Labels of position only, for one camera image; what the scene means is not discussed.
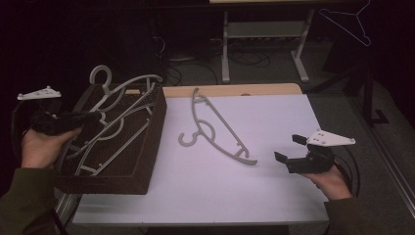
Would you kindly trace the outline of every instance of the clothes hanger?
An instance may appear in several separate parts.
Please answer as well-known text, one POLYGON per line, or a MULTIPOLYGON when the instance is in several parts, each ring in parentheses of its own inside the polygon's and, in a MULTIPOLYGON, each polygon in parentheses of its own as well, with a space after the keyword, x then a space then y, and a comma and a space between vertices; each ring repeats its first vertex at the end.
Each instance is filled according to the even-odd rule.
POLYGON ((333 11, 330 11, 328 9, 320 9, 319 13, 320 13, 321 16, 325 17, 327 20, 329 20, 333 24, 339 26, 341 29, 346 31, 348 34, 350 34, 352 37, 354 37, 357 41, 359 41, 363 45, 370 46, 370 44, 372 44, 372 41, 370 40, 370 38, 368 36, 366 36, 366 31, 364 30, 364 27, 363 27, 363 25, 360 21, 360 18, 359 18, 360 13, 370 5, 370 1, 371 0, 368 0, 367 4, 362 9, 360 9, 357 13, 333 12, 333 11), (357 23, 359 24, 359 26, 361 28, 361 30, 363 31, 363 39, 361 39, 358 36, 356 36, 355 34, 353 34, 350 30, 345 28, 341 23, 337 23, 335 20, 330 18, 329 15, 335 15, 335 14, 355 17, 356 20, 357 20, 357 23))

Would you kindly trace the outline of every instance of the dark brown box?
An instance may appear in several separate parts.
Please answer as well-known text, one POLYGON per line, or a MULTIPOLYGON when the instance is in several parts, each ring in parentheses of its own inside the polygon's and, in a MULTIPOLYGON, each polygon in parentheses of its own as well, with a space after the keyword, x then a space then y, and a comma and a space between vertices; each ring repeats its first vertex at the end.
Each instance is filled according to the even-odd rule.
MULTIPOLYGON (((118 105, 107 112, 107 120, 118 117, 141 96, 143 91, 147 90, 146 84, 127 85, 126 88, 127 91, 133 90, 133 94, 125 93, 118 105)), ((92 85, 78 102, 77 110, 90 110, 101 100, 103 95, 104 92, 100 85, 92 85)), ((117 94, 113 96, 102 107, 110 105, 116 99, 117 94)), ((84 161, 84 165, 96 169, 99 164, 103 164, 106 159, 131 138, 148 119, 150 120, 147 128, 103 171, 96 176, 90 176, 91 172, 82 169, 79 175, 74 175, 82 159, 83 154, 81 154, 74 159, 63 161, 57 178, 57 187, 65 193, 72 194, 146 194, 159 150, 166 113, 166 102, 160 84, 156 84, 153 92, 138 106, 150 103, 155 103, 151 108, 151 115, 146 109, 143 109, 126 116, 123 129, 119 135, 111 140, 98 141, 92 148, 84 161)), ((87 123, 73 144, 81 147, 85 141, 93 138, 102 128, 103 125, 98 121, 87 123)), ((111 127, 106 136, 115 133, 117 130, 118 124, 111 127)), ((74 153, 74 151, 67 150, 65 156, 70 155, 70 153, 74 153)))

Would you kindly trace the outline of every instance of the human hand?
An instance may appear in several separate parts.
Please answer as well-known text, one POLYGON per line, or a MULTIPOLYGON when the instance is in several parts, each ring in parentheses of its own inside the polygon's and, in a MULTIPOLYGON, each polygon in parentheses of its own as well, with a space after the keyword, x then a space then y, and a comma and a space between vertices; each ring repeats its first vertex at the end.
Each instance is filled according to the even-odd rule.
POLYGON ((52 168, 62 145, 78 135, 81 128, 49 136, 30 129, 22 141, 22 168, 52 168))
POLYGON ((333 165, 329 171, 323 173, 308 173, 302 176, 309 178, 329 200, 352 198, 348 190, 345 178, 333 165))

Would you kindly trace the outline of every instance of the green sleeve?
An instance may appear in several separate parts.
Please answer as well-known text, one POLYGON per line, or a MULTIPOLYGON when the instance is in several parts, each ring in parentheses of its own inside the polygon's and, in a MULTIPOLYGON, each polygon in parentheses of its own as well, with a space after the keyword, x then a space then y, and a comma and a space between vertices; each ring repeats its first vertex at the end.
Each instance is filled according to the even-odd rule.
POLYGON ((357 199, 342 199, 324 204, 330 220, 329 235, 380 235, 380 230, 362 213, 357 199))
POLYGON ((0 234, 55 234, 50 210, 57 204, 52 169, 18 168, 0 199, 0 234))

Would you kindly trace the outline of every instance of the table surface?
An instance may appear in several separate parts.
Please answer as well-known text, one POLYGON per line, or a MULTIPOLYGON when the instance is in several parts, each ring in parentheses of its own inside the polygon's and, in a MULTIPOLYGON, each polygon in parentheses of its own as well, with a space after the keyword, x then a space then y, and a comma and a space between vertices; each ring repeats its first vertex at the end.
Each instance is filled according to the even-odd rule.
MULTIPOLYGON (((73 223, 166 226, 326 221, 326 198, 320 190, 308 179, 289 174, 273 155, 278 151, 290 158, 305 156, 306 148, 293 143, 291 135, 309 136, 319 127, 307 97, 298 89, 293 95, 271 95, 269 91, 259 95, 260 85, 227 87, 237 94, 253 94, 214 97, 209 96, 211 87, 203 86, 201 93, 206 92, 203 94, 247 146, 250 158, 258 160, 256 165, 232 160, 203 136, 194 146, 181 146, 179 134, 185 133, 186 139, 197 130, 191 98, 171 98, 174 92, 165 88, 167 113, 148 194, 83 195, 73 223)), ((276 94, 289 87, 296 90, 295 84, 269 87, 276 94)), ((178 89, 188 95, 193 92, 193 87, 178 89)), ((198 104, 196 109, 199 118, 214 126, 216 143, 229 152, 240 148, 208 106, 198 104)))

